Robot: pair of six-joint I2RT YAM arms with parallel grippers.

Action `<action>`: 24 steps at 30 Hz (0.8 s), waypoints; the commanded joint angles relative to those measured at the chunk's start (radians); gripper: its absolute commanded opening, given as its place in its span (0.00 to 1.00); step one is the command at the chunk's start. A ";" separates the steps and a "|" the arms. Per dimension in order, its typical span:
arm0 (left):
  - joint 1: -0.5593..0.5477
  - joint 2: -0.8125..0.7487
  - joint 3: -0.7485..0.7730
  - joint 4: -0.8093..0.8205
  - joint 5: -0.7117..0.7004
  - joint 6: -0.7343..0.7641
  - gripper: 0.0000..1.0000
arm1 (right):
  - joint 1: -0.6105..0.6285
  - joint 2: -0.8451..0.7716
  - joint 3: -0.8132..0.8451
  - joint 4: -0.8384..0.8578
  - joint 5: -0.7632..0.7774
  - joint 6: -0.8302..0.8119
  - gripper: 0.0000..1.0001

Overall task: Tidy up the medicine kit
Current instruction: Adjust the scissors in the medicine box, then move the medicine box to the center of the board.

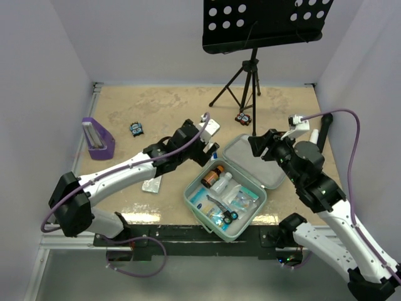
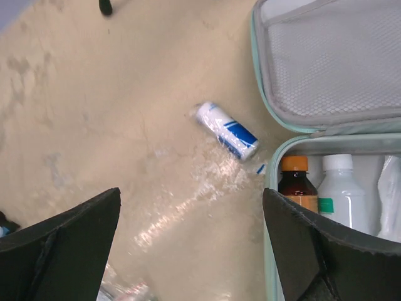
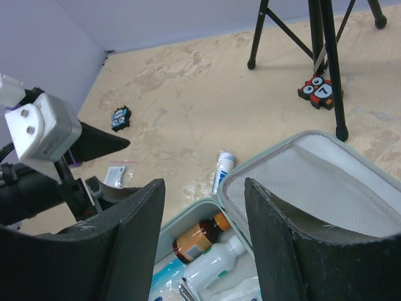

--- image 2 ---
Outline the white gauze packet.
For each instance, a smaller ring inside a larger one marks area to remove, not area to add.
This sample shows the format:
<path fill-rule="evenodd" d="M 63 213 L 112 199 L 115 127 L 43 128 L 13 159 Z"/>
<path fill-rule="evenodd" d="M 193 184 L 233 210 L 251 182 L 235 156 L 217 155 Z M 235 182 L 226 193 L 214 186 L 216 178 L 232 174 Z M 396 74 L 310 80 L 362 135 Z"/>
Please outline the white gauze packet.
<path fill-rule="evenodd" d="M 378 180 L 382 204 L 379 237 L 400 243 L 400 157 L 386 156 Z"/>

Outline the small clear packet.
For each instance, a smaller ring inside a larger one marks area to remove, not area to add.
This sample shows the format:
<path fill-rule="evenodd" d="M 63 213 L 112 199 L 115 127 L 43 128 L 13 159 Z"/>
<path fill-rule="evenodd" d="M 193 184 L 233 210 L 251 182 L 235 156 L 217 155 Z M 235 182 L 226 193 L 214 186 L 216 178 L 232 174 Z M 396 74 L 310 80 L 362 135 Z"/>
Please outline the small clear packet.
<path fill-rule="evenodd" d="M 146 282 L 138 282 L 133 285 L 123 283 L 123 280 L 117 275 L 116 271 L 107 263 L 96 300 L 156 301 L 158 298 Z"/>

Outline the white plastic bottle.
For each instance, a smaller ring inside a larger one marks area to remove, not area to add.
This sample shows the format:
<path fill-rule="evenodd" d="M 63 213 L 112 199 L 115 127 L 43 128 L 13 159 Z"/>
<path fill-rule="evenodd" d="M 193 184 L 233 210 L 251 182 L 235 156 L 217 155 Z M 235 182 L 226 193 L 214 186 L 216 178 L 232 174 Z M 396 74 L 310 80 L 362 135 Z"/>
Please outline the white plastic bottle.
<path fill-rule="evenodd" d="M 351 229 L 370 234 L 366 193 L 355 178 L 352 156 L 324 156 L 322 164 L 324 178 L 318 187 L 319 213 Z"/>

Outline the mint green medicine case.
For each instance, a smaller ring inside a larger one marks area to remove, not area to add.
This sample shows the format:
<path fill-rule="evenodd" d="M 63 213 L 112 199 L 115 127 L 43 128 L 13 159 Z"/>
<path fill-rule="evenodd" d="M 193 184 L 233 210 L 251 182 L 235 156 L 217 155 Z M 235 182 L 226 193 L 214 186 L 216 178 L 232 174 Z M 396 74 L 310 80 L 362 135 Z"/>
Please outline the mint green medicine case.
<path fill-rule="evenodd" d="M 258 1 L 251 45 L 268 112 L 296 133 L 273 154 L 265 189 L 278 192 L 284 156 L 306 156 L 319 186 L 323 157 L 350 154 L 369 235 L 381 238 L 377 184 L 385 157 L 400 157 L 400 2 Z M 265 218 L 264 266 L 268 300 L 285 300 Z"/>

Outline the amber medicine bottle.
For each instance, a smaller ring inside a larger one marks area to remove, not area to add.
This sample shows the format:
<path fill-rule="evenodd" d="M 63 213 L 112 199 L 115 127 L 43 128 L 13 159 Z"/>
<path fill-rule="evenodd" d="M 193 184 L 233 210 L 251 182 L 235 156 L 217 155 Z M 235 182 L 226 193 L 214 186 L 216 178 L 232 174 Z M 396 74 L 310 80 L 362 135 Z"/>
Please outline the amber medicine bottle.
<path fill-rule="evenodd" d="M 306 156 L 284 156 L 281 159 L 278 192 L 296 204 L 318 213 L 318 191 L 308 179 Z"/>

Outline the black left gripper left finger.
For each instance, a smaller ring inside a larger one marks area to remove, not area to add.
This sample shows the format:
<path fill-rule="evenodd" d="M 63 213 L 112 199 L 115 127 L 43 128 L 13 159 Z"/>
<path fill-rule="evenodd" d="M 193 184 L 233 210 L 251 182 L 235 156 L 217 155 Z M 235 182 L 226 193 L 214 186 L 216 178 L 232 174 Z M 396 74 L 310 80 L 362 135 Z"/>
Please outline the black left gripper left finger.
<path fill-rule="evenodd" d="M 120 215 L 108 189 L 1 238 L 1 300 L 96 300 Z"/>

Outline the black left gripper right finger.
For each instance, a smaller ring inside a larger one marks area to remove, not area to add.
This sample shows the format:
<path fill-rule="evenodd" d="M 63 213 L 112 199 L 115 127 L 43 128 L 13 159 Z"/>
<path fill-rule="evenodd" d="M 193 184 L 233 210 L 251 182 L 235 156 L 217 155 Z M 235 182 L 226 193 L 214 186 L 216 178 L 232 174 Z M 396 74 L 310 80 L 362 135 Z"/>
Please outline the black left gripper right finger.
<path fill-rule="evenodd" d="M 273 189 L 263 211 L 285 300 L 400 300 L 400 243 L 320 216 Z"/>

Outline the white bandage roll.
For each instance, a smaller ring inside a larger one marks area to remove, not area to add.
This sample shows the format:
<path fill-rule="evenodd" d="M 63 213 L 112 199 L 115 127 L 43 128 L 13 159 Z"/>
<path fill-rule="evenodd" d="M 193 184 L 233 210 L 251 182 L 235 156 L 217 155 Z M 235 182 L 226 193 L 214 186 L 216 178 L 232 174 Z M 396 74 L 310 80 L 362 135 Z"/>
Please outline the white bandage roll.
<path fill-rule="evenodd" d="M 195 113 L 195 118 L 239 160 L 245 161 L 257 151 L 259 140 L 217 104 L 213 102 L 201 104 Z"/>

